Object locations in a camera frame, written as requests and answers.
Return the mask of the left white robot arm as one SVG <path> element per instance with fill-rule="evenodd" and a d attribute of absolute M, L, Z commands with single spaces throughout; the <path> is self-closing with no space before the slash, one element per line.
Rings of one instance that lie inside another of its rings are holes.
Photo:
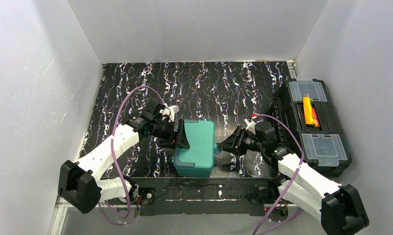
<path fill-rule="evenodd" d="M 177 105 L 150 101 L 131 113 L 124 124 L 116 127 L 114 134 L 89 154 L 61 165 L 58 195 L 83 214 L 89 213 L 97 204 L 115 198 L 135 202 L 140 196 L 134 180 L 124 175 L 112 179 L 102 176 L 124 152 L 148 136 L 158 138 L 163 147 L 189 149 L 184 120 L 174 121 L 178 111 Z"/>

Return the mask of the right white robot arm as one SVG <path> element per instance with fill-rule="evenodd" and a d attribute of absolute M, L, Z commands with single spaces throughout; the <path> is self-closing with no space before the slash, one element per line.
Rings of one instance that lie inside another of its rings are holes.
<path fill-rule="evenodd" d="M 218 144 L 222 151 L 236 156 L 248 150 L 259 152 L 268 165 L 279 172 L 275 182 L 277 202 L 284 199 L 317 219 L 328 235 L 354 235 L 370 224 L 358 190 L 338 184 L 311 168 L 292 149 L 277 141 L 267 121 L 237 126 Z"/>

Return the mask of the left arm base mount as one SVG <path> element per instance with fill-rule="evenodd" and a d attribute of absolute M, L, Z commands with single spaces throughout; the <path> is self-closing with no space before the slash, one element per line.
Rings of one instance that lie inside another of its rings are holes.
<path fill-rule="evenodd" d="M 137 192 L 130 195 L 131 205 L 153 205 L 155 203 L 155 188 L 138 188 Z M 115 198 L 109 201 L 111 205 L 126 205 L 125 198 Z"/>

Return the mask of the teal medicine box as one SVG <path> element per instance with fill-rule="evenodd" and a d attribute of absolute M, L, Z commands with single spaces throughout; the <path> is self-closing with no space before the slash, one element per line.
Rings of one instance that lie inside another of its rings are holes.
<path fill-rule="evenodd" d="M 184 120 L 189 148 L 176 147 L 173 164 L 181 177 L 209 178 L 214 167 L 215 124 L 209 120 Z"/>

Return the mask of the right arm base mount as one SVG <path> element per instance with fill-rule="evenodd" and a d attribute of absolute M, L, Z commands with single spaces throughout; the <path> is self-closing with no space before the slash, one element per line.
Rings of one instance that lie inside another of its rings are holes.
<path fill-rule="evenodd" d="M 249 192 L 245 195 L 252 204 L 273 204 L 279 197 L 278 187 L 282 183 L 288 183 L 289 177 L 277 175 L 273 178 L 265 179 L 261 184 L 250 186 Z"/>

